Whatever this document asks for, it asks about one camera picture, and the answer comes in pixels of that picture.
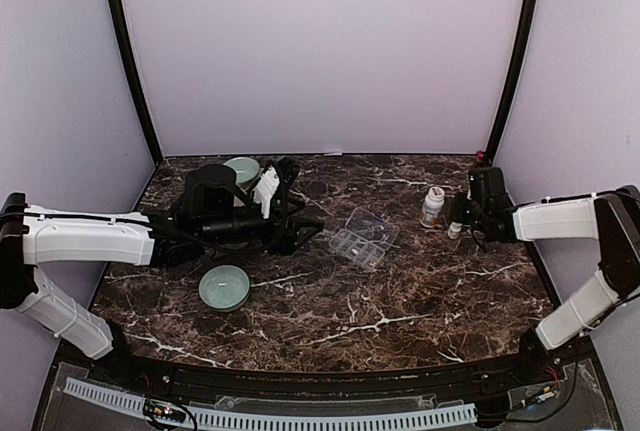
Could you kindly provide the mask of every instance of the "small bowl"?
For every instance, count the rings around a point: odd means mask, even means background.
[[[251,281],[237,266],[217,266],[200,280],[198,291],[206,305],[216,311],[229,313],[240,308],[249,297]]]
[[[251,158],[233,158],[224,163],[236,172],[236,184],[243,186],[251,183],[260,173],[260,164]]]

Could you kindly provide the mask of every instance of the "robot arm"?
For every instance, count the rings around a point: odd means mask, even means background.
[[[128,345],[120,328],[78,305],[37,266],[115,261],[171,267],[199,258],[204,248],[291,254],[323,228],[295,216],[304,208],[288,194],[297,174],[288,158],[268,165],[251,200],[235,185],[231,168],[205,166],[187,175],[170,210],[149,214],[61,212],[27,205],[24,194],[14,193],[0,212],[0,309],[31,316],[91,359],[122,358]],[[234,198],[244,206],[234,206]],[[262,245],[223,246],[254,241]]]
[[[456,196],[452,221],[483,233],[487,242],[599,240],[595,274],[535,328],[545,350],[592,329],[640,286],[640,192],[635,186],[513,206],[499,168],[471,170],[469,185],[468,194]]]

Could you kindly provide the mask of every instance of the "lavender wall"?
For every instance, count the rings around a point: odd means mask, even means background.
[[[124,0],[167,155],[474,153],[522,0]]]
[[[0,0],[0,201],[131,209],[152,172],[107,0]],[[100,263],[48,266],[87,303]],[[0,311],[0,429],[31,429],[56,340]]]
[[[539,0],[497,164],[517,202],[640,185],[638,0]],[[540,250],[563,298],[593,274],[596,242]],[[640,306],[594,334],[625,429],[640,429]]]

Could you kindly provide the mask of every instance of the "white bottle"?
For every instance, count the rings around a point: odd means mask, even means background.
[[[420,213],[420,224],[425,228],[432,228],[437,224],[438,214],[444,205],[444,189],[437,186],[432,187],[422,203]]]
[[[451,223],[449,226],[449,230],[447,231],[447,236],[451,239],[458,239],[460,237],[460,232],[462,231],[462,224],[460,223]]]

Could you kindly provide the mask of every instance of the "marble table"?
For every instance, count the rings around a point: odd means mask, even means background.
[[[203,258],[173,269],[111,264],[93,305],[121,324],[136,355],[233,369],[348,372],[476,361],[517,351],[518,338],[551,310],[519,244],[477,248],[418,223],[432,185],[448,200],[463,190],[473,156],[296,156],[292,188],[325,231],[293,256],[231,257],[251,295],[222,314],[198,296]],[[227,158],[169,158],[140,210],[166,209],[187,172]],[[266,157],[257,158],[266,161]],[[384,215],[400,233],[376,269],[333,254],[328,242],[356,207]]]

